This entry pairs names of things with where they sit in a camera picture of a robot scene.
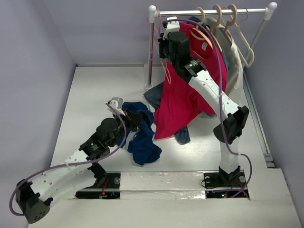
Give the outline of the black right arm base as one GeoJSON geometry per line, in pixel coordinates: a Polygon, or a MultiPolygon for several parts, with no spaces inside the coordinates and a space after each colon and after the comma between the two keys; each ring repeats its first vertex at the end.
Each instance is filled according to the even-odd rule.
{"type": "Polygon", "coordinates": [[[240,166],[230,174],[225,173],[221,168],[219,171],[206,172],[201,185],[206,190],[207,199],[249,199],[247,180],[240,166]]]}

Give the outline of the wooden hanger with white shirt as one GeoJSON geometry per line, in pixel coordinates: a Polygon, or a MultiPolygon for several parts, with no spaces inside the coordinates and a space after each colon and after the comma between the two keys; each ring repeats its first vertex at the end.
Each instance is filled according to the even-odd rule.
{"type": "Polygon", "coordinates": [[[232,36],[228,33],[228,28],[235,25],[236,20],[238,19],[238,11],[234,4],[230,4],[228,6],[228,10],[232,10],[232,20],[228,20],[226,22],[225,27],[221,28],[220,30],[224,35],[224,37],[226,38],[226,40],[228,41],[228,43],[230,44],[230,46],[232,46],[232,36]]]}

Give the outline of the pink wire hanger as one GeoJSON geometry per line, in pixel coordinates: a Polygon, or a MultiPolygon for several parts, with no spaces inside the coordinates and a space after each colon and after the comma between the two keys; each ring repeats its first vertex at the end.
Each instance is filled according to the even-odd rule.
{"type": "MultiPolygon", "coordinates": [[[[160,21],[159,21],[158,28],[156,28],[154,26],[154,30],[157,32],[158,35],[160,35],[160,33],[161,33],[161,22],[162,22],[162,17],[160,16],[160,21]]],[[[154,41],[154,46],[156,48],[156,51],[157,51],[157,53],[159,55],[160,54],[159,45],[156,44],[156,39],[155,38],[153,38],[153,41],[154,41]]],[[[170,73],[168,71],[167,64],[166,63],[164,64],[164,62],[161,60],[161,65],[162,65],[162,68],[163,68],[163,70],[165,72],[165,78],[166,78],[167,82],[169,84],[171,84],[171,75],[170,75],[170,73]]]]}

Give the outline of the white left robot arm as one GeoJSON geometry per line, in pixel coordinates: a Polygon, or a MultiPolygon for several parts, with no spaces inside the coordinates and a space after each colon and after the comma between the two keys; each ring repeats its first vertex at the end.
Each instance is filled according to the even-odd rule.
{"type": "Polygon", "coordinates": [[[142,114],[109,107],[113,113],[105,118],[79,149],[62,164],[38,171],[21,180],[11,199],[15,200],[29,224],[44,218],[51,207],[67,195],[87,185],[99,188],[104,185],[107,173],[99,164],[112,155],[111,147],[124,143],[128,131],[137,130],[142,114]]]}

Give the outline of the wooden hanger with grey shirt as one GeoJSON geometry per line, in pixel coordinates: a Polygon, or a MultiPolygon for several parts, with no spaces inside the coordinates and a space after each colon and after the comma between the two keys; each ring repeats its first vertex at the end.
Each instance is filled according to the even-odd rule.
{"type": "Polygon", "coordinates": [[[212,19],[210,16],[207,16],[206,17],[206,23],[209,25],[209,32],[210,34],[212,35],[213,39],[214,39],[214,42],[218,48],[218,50],[220,52],[222,52],[222,48],[221,48],[221,45],[219,44],[217,38],[215,37],[214,35],[214,32],[215,32],[215,29],[217,28],[218,25],[220,25],[221,23],[221,19],[222,19],[222,11],[221,11],[221,7],[216,4],[213,6],[213,10],[216,10],[217,11],[217,16],[218,16],[218,19],[215,21],[214,19],[212,19]]]}

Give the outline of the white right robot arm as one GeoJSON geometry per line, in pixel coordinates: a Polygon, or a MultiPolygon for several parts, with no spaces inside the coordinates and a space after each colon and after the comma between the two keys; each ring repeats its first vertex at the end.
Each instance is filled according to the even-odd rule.
{"type": "Polygon", "coordinates": [[[218,116],[220,123],[213,129],[221,142],[218,180],[223,186],[230,186],[240,173],[237,153],[230,149],[238,148],[238,138],[242,135],[249,109],[240,107],[220,91],[203,63],[191,57],[190,41],[184,33],[161,33],[158,42],[160,58],[169,60],[178,77],[198,92],[218,116]]]}

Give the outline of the white t shirt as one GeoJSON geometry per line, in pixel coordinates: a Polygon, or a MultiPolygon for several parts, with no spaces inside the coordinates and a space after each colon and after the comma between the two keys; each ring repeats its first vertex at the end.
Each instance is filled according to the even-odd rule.
{"type": "Polygon", "coordinates": [[[218,25],[214,35],[222,48],[225,55],[225,65],[228,69],[226,94],[237,104],[240,103],[241,92],[243,89],[243,72],[242,63],[238,53],[237,45],[232,39],[232,46],[228,43],[220,29],[223,25],[218,25]]]}

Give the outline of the wooden hanger with red shirt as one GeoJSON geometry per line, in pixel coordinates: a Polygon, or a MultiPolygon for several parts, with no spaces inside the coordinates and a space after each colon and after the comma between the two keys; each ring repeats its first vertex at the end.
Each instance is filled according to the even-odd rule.
{"type": "MultiPolygon", "coordinates": [[[[205,13],[201,7],[197,7],[196,10],[200,11],[201,19],[195,16],[191,16],[190,20],[197,22],[200,24],[203,28],[204,27],[204,21],[205,21],[205,13]]],[[[205,58],[207,55],[213,52],[213,45],[211,40],[209,39],[208,32],[201,31],[199,26],[196,25],[195,27],[190,28],[190,35],[191,38],[194,39],[194,43],[196,45],[201,43],[200,48],[194,49],[194,52],[200,56],[201,58],[205,58]]]]}

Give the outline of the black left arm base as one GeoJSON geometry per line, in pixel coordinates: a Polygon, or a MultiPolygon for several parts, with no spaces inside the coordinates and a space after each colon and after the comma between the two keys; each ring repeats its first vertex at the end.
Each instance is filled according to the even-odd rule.
{"type": "Polygon", "coordinates": [[[99,176],[95,183],[75,193],[77,199],[120,199],[121,173],[119,171],[107,172],[99,176]]]}

